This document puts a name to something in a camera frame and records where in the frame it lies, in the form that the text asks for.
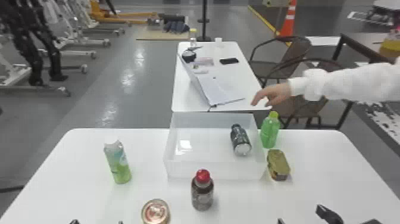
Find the white plastic container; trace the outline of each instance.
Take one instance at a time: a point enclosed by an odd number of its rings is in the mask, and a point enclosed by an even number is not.
[[[230,131],[240,124],[252,145],[246,157],[233,152]],[[164,152],[169,178],[192,178],[199,169],[213,179],[260,179],[267,168],[252,114],[174,113]]]

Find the yellow floor line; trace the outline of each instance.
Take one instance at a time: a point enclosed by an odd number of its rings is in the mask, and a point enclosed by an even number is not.
[[[250,5],[248,5],[247,7],[248,7],[249,10],[252,11],[252,12],[254,13],[254,15],[256,15],[265,25],[267,25],[267,27],[268,27],[273,33],[276,32],[276,35],[277,35],[277,36],[280,35],[280,32],[277,31],[277,30],[275,29],[275,27],[272,26],[272,24],[271,24],[270,22],[268,22],[262,15],[260,15],[257,11],[255,11],[255,10],[253,9],[253,7],[251,7]]]

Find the laptop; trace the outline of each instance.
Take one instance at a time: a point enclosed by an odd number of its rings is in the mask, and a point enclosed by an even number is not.
[[[210,107],[245,99],[238,94],[234,86],[231,86],[223,79],[218,78],[211,73],[195,74],[190,67],[190,63],[186,63],[179,54],[178,57],[183,64],[190,81],[194,84],[197,91],[204,97]]]

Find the concrete floor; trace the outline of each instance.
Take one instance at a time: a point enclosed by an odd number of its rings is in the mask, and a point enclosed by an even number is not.
[[[149,8],[120,3],[124,7],[117,6],[117,9],[123,11],[151,10],[188,15],[189,25],[200,28],[195,22],[201,16],[199,6]],[[212,38],[237,41],[247,57],[257,43],[272,37],[270,30],[246,6],[212,5],[208,15],[211,19],[208,34]],[[0,188],[26,183],[70,129],[169,127],[178,41],[136,41],[142,30],[142,26],[126,27],[126,34],[119,38],[95,35],[93,37],[112,41],[110,48],[96,48],[98,59],[65,59],[64,64],[87,63],[90,69],[87,75],[69,73],[68,81],[62,83],[73,93],[70,98],[36,94],[0,95],[0,106],[4,110],[0,116],[0,142],[3,142],[0,148]],[[272,44],[259,57],[277,61],[285,50],[282,44]],[[12,62],[22,62],[10,43],[1,52]],[[303,69],[304,66],[300,67],[298,73]],[[322,113],[325,122],[336,122],[343,108],[341,101],[330,102]],[[354,113],[350,113],[341,131],[400,196],[400,175],[397,172],[400,159]],[[16,196],[16,192],[0,194],[0,214]]]

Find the green spray can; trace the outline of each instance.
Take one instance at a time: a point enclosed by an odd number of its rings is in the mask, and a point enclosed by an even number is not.
[[[278,112],[271,111],[268,117],[262,122],[260,137],[264,148],[273,148],[275,146],[280,129],[278,117]]]
[[[122,143],[116,137],[108,137],[104,142],[104,153],[110,165],[112,176],[117,184],[130,181],[128,161]]]

